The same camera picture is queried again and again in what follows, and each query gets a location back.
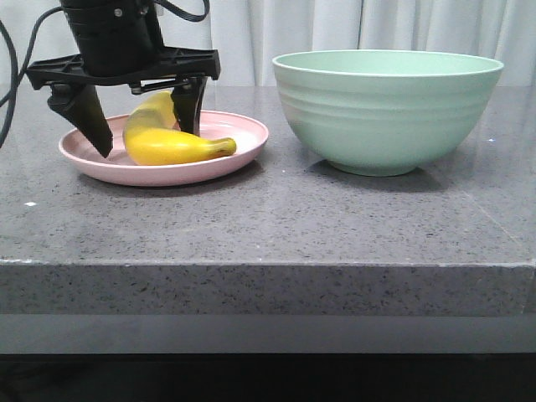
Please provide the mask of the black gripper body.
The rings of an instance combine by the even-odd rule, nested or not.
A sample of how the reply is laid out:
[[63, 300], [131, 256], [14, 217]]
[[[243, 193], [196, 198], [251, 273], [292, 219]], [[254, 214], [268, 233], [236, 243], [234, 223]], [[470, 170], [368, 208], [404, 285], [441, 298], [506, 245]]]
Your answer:
[[36, 61], [26, 69], [26, 76], [35, 90], [54, 84], [129, 85], [133, 93], [138, 95], [149, 90], [180, 85], [190, 77], [209, 77], [217, 80], [220, 72], [219, 52], [216, 49], [166, 47], [155, 62], [130, 73], [91, 75], [85, 70], [82, 56], [72, 54]]

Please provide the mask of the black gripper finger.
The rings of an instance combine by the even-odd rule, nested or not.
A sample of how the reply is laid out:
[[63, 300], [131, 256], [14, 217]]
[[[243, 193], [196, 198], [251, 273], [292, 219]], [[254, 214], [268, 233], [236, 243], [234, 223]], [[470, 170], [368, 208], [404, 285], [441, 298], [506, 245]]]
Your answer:
[[76, 127], [102, 157], [107, 157], [113, 148], [113, 134], [96, 88], [87, 84], [52, 84], [50, 89], [49, 108]]
[[206, 77], [187, 78], [173, 88], [173, 112], [182, 131], [199, 136]]

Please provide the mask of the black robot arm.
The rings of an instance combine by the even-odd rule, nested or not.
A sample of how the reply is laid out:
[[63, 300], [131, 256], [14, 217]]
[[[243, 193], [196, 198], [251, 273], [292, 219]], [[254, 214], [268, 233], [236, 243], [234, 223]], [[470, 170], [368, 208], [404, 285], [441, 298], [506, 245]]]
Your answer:
[[78, 54], [32, 63], [33, 88], [51, 89], [49, 108], [75, 126], [103, 157], [112, 133], [96, 92], [128, 85], [134, 95], [172, 89], [173, 113], [185, 132], [199, 133], [204, 89], [221, 67], [215, 49], [165, 45], [155, 1], [63, 1]]

